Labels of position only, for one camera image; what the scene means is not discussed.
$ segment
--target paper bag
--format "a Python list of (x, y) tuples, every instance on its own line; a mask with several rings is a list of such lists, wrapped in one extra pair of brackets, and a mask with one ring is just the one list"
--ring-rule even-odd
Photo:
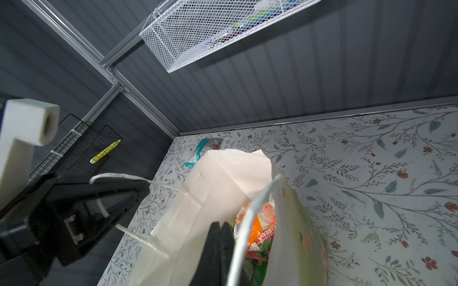
[[(189, 285), (210, 224), (233, 222), (240, 208), (276, 174), (262, 151), (208, 151), (151, 231), (149, 239), (156, 250), (142, 250), (127, 285)], [(277, 230), (264, 285), (325, 285), (326, 243), (286, 181), (272, 195)]]

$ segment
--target mesh wire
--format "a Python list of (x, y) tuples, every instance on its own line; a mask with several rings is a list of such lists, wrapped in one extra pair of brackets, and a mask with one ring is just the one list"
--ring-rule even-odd
[[(57, 176), (94, 173), (104, 163), (101, 158), (105, 157), (107, 160), (114, 151), (111, 148), (109, 153), (104, 153), (105, 149), (122, 140), (116, 131), (103, 123), (81, 122), (75, 131), (70, 132), (35, 168), (29, 176), (29, 182), (49, 172), (54, 172)], [(92, 164), (91, 159), (94, 157), (98, 159)]]
[(172, 72), (319, 1), (178, 0), (140, 36)]

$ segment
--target snack package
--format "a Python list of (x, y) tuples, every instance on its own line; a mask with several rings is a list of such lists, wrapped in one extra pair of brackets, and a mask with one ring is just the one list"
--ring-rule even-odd
[[(242, 221), (245, 217), (246, 210), (250, 204), (244, 205), (235, 219), (234, 238), (237, 241)], [(275, 217), (275, 207), (272, 203), (265, 203), (257, 213), (253, 227), (251, 228), (250, 239), (248, 240), (246, 256), (261, 260), (268, 261), (270, 246), (272, 245), (273, 235), (277, 228), (277, 219)]]
[(222, 138), (205, 138), (201, 140), (191, 154), (188, 162), (185, 163), (185, 166), (189, 168), (194, 167), (194, 164), (196, 164), (208, 150), (218, 150), (222, 142)]
[(250, 286), (261, 286), (267, 273), (267, 262), (258, 261), (251, 278)]

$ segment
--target floral pattern surface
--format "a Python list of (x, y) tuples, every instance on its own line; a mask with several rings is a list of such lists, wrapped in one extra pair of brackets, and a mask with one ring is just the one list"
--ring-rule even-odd
[[(458, 285), (458, 106), (177, 137), (154, 180), (181, 185), (206, 137), (263, 149), (328, 242), (329, 285)], [(151, 189), (148, 234), (175, 192)], [(125, 285), (142, 244), (124, 236), (99, 285)]]

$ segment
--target white mesh basket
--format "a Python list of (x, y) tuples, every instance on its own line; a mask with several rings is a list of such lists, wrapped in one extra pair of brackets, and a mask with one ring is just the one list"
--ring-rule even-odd
[(172, 72), (319, 1), (178, 0), (140, 36)]

